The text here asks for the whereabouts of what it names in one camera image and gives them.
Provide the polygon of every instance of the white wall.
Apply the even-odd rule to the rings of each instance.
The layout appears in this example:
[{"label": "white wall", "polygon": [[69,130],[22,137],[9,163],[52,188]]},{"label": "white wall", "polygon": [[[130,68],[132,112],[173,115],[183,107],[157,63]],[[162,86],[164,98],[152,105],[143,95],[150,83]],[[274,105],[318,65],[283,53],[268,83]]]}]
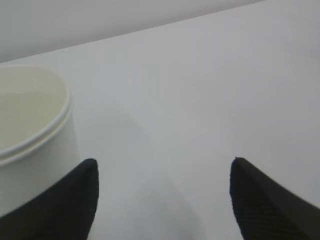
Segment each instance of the white wall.
[{"label": "white wall", "polygon": [[261,0],[0,0],[0,62]]}]

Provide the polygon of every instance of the white table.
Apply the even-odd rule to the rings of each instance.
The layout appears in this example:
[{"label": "white table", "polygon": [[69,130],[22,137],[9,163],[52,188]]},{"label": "white table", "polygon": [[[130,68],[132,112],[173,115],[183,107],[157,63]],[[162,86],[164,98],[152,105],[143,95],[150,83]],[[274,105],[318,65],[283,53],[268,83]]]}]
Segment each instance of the white table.
[{"label": "white table", "polygon": [[320,207],[319,10],[267,0],[5,63],[70,83],[81,156],[99,162],[93,239],[164,239],[172,198],[208,240],[240,239],[234,156]]}]

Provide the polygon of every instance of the container rim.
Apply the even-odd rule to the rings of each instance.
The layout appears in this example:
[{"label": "container rim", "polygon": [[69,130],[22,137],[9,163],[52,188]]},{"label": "container rim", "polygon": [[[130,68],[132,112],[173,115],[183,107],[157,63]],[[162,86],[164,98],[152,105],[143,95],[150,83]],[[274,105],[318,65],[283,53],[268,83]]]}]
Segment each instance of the container rim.
[{"label": "container rim", "polygon": [[67,119],[69,118],[72,102],[70,87],[67,85],[66,81],[64,81],[64,79],[55,71],[46,67],[27,64],[0,66],[0,70],[8,68],[32,68],[50,73],[63,83],[66,95],[64,104],[59,113],[43,129],[30,136],[29,138],[21,141],[20,143],[0,151],[0,167],[25,157],[26,155],[35,151],[37,148],[41,147],[43,144],[47,143],[51,138],[53,138],[65,125]]}]

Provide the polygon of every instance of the textured black rubber pad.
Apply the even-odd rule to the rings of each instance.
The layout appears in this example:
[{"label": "textured black rubber pad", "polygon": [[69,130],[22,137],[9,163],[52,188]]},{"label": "textured black rubber pad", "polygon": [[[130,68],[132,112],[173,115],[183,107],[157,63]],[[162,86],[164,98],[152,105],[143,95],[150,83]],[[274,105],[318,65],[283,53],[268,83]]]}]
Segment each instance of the textured black rubber pad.
[{"label": "textured black rubber pad", "polygon": [[45,192],[0,218],[0,240],[86,240],[99,197],[98,165],[87,159]]},{"label": "textured black rubber pad", "polygon": [[244,158],[231,165],[230,195],[244,240],[320,240],[320,210]]}]

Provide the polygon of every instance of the white container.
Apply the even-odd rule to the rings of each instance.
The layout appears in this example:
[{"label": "white container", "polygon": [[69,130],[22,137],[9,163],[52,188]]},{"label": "white container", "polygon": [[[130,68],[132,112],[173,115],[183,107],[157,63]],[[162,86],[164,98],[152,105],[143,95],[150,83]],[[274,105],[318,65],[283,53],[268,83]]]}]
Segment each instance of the white container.
[{"label": "white container", "polygon": [[71,96],[63,79],[36,66],[0,67],[0,217],[79,162]]}]

